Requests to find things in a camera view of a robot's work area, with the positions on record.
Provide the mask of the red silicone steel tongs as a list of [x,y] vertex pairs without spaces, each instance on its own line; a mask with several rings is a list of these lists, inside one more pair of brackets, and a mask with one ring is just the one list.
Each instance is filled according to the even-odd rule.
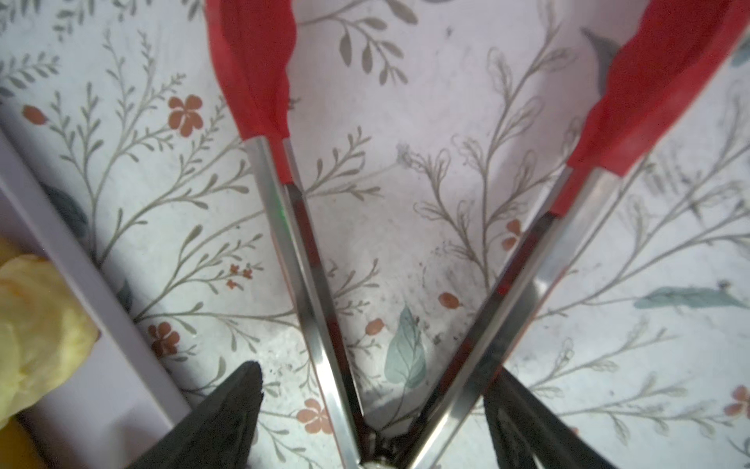
[[590,236],[618,181],[685,113],[749,25],[745,1],[654,1],[613,58],[566,169],[408,432],[364,422],[289,141],[287,1],[210,1],[213,68],[247,148],[275,249],[347,468],[431,468]]

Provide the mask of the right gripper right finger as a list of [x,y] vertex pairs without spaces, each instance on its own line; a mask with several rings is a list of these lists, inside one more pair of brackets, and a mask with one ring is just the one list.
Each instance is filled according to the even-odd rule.
[[614,468],[507,369],[484,393],[484,415],[500,468]]

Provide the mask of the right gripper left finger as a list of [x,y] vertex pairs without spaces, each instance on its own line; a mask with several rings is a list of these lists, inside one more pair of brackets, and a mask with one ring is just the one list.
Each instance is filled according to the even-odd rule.
[[263,393],[261,365],[240,365],[132,468],[244,468]]

